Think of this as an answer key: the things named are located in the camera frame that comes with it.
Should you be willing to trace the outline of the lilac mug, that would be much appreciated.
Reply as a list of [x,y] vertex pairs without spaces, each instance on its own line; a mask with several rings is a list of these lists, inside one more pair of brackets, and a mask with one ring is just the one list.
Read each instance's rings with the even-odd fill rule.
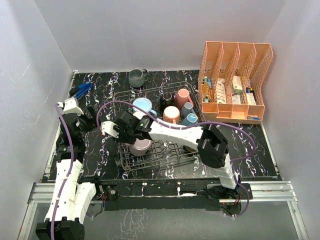
[[152,144],[152,141],[149,139],[139,140],[137,138],[135,143],[129,146],[129,151],[131,152],[132,155],[136,157],[141,157],[148,151],[151,144]]

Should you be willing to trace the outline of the light blue mug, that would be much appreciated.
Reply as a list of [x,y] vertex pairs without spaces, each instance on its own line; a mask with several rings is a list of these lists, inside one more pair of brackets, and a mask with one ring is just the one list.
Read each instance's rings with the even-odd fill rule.
[[146,97],[139,97],[135,99],[132,103],[135,107],[138,107],[145,112],[151,114],[153,117],[157,118],[157,112],[153,110],[152,102]]

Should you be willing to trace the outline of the peach pink speckled mug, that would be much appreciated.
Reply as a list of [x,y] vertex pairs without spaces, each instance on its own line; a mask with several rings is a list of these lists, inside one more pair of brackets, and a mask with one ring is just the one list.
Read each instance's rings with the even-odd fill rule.
[[180,119],[180,110],[175,106],[168,106],[163,112],[163,120],[167,123],[178,124]]

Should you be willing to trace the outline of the cream scalloped mug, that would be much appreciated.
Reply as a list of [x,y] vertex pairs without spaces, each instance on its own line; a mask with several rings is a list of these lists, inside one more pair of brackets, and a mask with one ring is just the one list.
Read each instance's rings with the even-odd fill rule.
[[174,96],[170,92],[164,92],[160,96],[159,111],[164,112],[165,108],[173,106],[175,102]]

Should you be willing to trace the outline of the dark grey-green mug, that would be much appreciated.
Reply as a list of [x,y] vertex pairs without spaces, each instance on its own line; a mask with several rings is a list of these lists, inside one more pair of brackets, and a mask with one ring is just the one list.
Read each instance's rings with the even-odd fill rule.
[[133,69],[129,72],[128,75],[129,84],[133,88],[140,88],[145,84],[147,75],[148,71],[145,68],[143,68],[142,70]]

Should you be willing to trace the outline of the small grey-blue heart mug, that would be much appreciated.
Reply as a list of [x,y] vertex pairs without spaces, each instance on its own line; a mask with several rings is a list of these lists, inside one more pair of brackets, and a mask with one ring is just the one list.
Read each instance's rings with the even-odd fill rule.
[[189,114],[195,114],[194,111],[194,105],[191,102],[186,102],[180,109],[180,116],[185,118],[187,117]]

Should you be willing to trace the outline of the teal floral mug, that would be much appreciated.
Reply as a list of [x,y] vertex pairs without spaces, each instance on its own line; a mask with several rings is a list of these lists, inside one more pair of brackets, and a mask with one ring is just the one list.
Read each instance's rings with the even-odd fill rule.
[[191,126],[197,124],[199,122],[199,118],[195,113],[189,113],[181,122],[183,126]]

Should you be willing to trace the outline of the white mug green inside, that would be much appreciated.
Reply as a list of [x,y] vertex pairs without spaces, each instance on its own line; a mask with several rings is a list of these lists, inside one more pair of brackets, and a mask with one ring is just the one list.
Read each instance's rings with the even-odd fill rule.
[[136,118],[138,118],[139,120],[141,120],[143,118],[143,116],[145,116],[146,114],[142,111],[136,111],[133,113],[133,116],[135,116]]

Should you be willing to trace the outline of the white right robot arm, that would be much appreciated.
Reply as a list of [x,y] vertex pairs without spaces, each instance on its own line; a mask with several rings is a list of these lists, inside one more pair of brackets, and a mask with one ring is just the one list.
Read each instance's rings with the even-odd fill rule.
[[152,115],[141,118],[122,110],[113,121],[104,124],[104,132],[120,143],[133,145],[136,140],[172,142],[197,150],[203,164],[215,170],[214,175],[223,186],[223,194],[233,199],[241,192],[233,173],[228,141],[215,125],[203,122],[203,126],[183,126],[165,122]]

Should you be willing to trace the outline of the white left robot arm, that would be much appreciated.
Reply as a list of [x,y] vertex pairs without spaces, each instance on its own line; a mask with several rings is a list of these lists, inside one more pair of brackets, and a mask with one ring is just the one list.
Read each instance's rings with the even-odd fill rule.
[[80,124],[87,125],[89,120],[78,106],[60,102],[55,108],[61,129],[56,144],[56,179],[49,210],[35,233],[40,240],[83,240],[90,202],[99,199],[104,188],[94,178],[78,182],[86,149]]

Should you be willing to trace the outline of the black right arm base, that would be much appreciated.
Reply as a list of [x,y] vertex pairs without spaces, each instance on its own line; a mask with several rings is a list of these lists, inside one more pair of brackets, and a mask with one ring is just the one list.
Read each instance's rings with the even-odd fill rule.
[[211,199],[223,200],[224,202],[230,200],[230,203],[234,205],[239,204],[241,200],[247,201],[253,198],[251,186],[244,183],[243,187],[237,185],[235,189],[230,189],[222,185],[208,184],[203,190]]

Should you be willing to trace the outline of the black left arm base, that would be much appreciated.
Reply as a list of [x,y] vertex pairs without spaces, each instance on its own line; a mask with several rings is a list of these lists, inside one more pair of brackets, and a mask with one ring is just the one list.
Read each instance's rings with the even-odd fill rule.
[[94,185],[96,193],[92,198],[93,201],[117,201],[119,198],[119,188],[116,185],[103,184],[98,175],[81,176],[78,180],[78,183],[90,183]]

